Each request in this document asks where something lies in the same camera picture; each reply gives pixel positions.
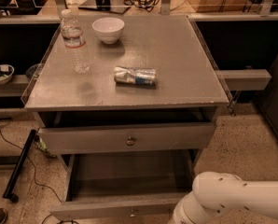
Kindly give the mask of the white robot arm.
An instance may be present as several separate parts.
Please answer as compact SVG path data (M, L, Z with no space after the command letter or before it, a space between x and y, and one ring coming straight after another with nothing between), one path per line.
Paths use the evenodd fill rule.
M206 224L235 209L278 219L278 181L245 181L233 174L203 172L177 203L168 224Z

